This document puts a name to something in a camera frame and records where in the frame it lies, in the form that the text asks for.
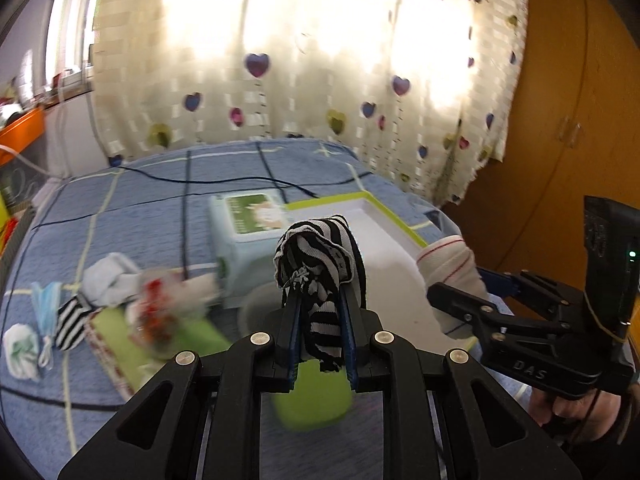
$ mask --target blue surgical mask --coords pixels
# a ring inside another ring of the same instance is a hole
[[[51,370],[53,360],[51,347],[56,336],[58,325],[58,308],[60,307],[60,291],[62,283],[52,282],[41,288],[37,282],[31,283],[31,303],[38,322],[38,332],[42,336],[44,345],[38,359],[38,365]]]

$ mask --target human hand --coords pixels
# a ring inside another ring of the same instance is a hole
[[[596,390],[578,400],[566,400],[562,397],[551,397],[541,390],[533,388],[529,400],[529,415],[539,426],[551,421],[553,415],[569,420],[583,420],[593,402]],[[574,444],[592,442],[603,437],[613,426],[620,410],[620,396],[601,392],[595,406],[589,414],[584,427],[576,435]]]

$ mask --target black and white striped fabric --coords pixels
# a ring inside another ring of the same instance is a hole
[[[71,350],[84,339],[84,322],[92,308],[84,296],[78,293],[58,309],[56,346]]]
[[[362,256],[343,216],[293,224],[284,233],[273,259],[276,281],[284,290],[302,294],[300,358],[318,359],[324,372],[344,364],[340,313],[336,307],[340,284],[353,287],[358,306],[366,308],[366,276]]]

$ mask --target green label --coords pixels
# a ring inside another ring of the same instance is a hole
[[[225,198],[234,229],[241,235],[282,229],[282,211],[264,194]]]

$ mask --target cabinet door handle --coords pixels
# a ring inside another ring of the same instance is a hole
[[[564,134],[566,133],[566,128],[569,124],[569,116],[565,116],[562,119],[562,123],[560,124],[560,128],[558,129],[558,140],[562,142],[564,140]]]
[[[571,132],[571,138],[569,139],[569,148],[571,149],[575,148],[575,143],[578,140],[578,134],[580,133],[581,129],[582,129],[582,125],[580,123],[575,123],[574,129]]]

